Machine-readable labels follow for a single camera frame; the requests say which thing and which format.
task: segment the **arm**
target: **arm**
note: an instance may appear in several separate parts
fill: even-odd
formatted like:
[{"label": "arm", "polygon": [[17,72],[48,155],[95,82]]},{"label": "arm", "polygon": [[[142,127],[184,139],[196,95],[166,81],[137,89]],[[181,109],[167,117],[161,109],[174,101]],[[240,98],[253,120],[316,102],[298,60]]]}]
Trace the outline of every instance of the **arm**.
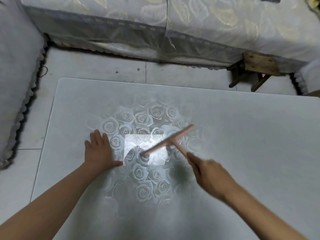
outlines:
[{"label": "arm", "polygon": [[85,141],[84,163],[0,226],[7,240],[53,239],[83,192],[103,171],[122,165],[113,161],[107,135],[98,130]]},{"label": "arm", "polygon": [[261,240],[306,240],[286,222],[238,185],[214,160],[204,161],[188,153],[198,184],[213,197],[230,206]]}]

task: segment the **left arm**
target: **left arm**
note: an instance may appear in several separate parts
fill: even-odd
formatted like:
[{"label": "left arm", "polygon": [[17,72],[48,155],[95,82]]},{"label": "left arm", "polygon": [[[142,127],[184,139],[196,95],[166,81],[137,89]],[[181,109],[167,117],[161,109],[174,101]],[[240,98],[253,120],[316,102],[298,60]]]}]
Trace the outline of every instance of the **left arm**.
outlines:
[{"label": "left arm", "polygon": [[51,240],[69,217],[90,183],[103,171],[122,162],[113,161],[107,135],[95,130],[85,141],[85,162],[0,226],[7,240]]}]

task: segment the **table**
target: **table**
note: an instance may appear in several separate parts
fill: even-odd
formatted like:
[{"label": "table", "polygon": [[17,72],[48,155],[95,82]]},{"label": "table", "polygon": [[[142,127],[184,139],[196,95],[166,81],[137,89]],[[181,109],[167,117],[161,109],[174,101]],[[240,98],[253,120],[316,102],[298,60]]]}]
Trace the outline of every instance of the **table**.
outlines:
[{"label": "table", "polygon": [[257,239],[196,184],[175,149],[139,156],[193,123],[185,148],[222,163],[263,204],[319,239],[319,118],[315,97],[62,78],[32,200],[82,164],[84,141],[98,128],[124,166],[89,186],[55,239]]}]

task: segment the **tiled floor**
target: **tiled floor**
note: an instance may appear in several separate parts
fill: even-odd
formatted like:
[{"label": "tiled floor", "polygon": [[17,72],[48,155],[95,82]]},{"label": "tiled floor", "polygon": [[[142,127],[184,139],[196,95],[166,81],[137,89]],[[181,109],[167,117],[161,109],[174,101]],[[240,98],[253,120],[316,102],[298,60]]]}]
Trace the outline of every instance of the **tiled floor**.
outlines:
[{"label": "tiled floor", "polygon": [[[0,224],[30,201],[54,94],[60,78],[74,77],[243,92],[249,92],[251,87],[249,83],[240,83],[234,88],[229,88],[231,78],[226,70],[211,71],[207,68],[158,64],[57,48],[49,50],[45,66],[48,72],[40,79],[39,89],[35,93],[37,98],[30,107],[20,135],[14,164],[0,172]],[[271,77],[257,92],[296,94],[288,77]]]}]

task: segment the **forearm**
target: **forearm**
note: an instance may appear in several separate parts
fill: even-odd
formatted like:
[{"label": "forearm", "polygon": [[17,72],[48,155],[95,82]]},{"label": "forearm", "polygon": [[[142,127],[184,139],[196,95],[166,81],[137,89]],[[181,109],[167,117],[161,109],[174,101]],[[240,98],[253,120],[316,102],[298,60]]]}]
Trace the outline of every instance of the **forearm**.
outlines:
[{"label": "forearm", "polygon": [[242,187],[226,196],[229,205],[261,240],[306,240]]},{"label": "forearm", "polygon": [[7,240],[49,240],[58,232],[83,192],[99,175],[82,164],[0,226]]}]

